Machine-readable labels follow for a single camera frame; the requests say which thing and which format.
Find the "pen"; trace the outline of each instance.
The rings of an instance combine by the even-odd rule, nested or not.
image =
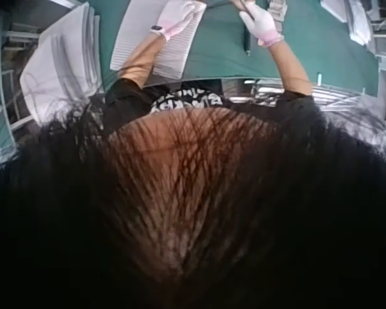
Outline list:
[[[243,24],[243,27],[244,27],[244,31],[243,31],[244,51],[247,53],[247,56],[250,56],[250,52],[252,50],[252,36],[250,35],[250,32],[247,29],[245,24]]]
[[[240,0],[241,6],[244,9],[244,11],[249,14],[249,16],[252,16],[249,10],[247,9],[246,5],[244,4],[246,0]],[[246,25],[243,24],[244,26],[244,32],[243,32],[243,47],[244,51],[246,52],[247,56],[250,56],[251,50],[252,50],[252,36],[247,29]]]

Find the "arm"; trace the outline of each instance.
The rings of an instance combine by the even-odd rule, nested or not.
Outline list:
[[[120,78],[131,79],[140,88],[146,80],[156,60],[157,54],[173,36],[182,32],[193,18],[194,1],[169,0],[160,14],[156,26],[132,52],[123,65]]]
[[[283,36],[277,32],[271,14],[255,3],[244,3],[244,5],[248,12],[240,12],[240,17],[249,31],[259,39],[259,45],[270,50],[284,89],[311,95],[312,86],[308,75]]]
[[[285,90],[311,95],[312,85],[300,61],[285,41],[269,47]]]
[[[130,54],[120,72],[120,78],[133,80],[140,88],[149,78],[157,54],[165,46],[164,36],[149,34]]]

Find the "white glove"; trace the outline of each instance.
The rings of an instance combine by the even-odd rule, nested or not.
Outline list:
[[[166,41],[182,32],[193,19],[196,10],[194,2],[169,0],[160,14],[157,25],[152,27],[151,32],[163,35]]]
[[[284,36],[277,32],[275,20],[268,11],[255,3],[244,1],[244,5],[253,18],[244,11],[240,11],[239,15],[249,32],[259,39],[259,45],[270,47],[284,40]]]

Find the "green work table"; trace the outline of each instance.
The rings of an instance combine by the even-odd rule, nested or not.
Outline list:
[[[112,83],[110,59],[116,35],[129,0],[88,0],[101,16],[100,60],[105,86]],[[219,0],[206,1],[209,5]],[[267,7],[265,0],[257,0]],[[283,34],[305,67],[312,82],[376,96],[378,61],[365,47],[349,38],[343,24],[320,6],[320,0],[288,0]],[[248,57],[243,50],[243,23],[232,5],[205,12],[194,38],[183,80],[231,77],[279,77],[270,54],[253,45]]]

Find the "gloved hand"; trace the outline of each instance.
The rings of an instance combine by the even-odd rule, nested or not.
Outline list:
[[[284,40],[283,35],[277,32],[275,20],[268,11],[255,3],[244,2],[244,5],[253,18],[244,11],[240,11],[239,15],[249,32],[259,39],[259,45],[270,47]]]
[[[193,18],[196,6],[190,0],[169,0],[151,32],[161,34],[166,41],[182,32]]]

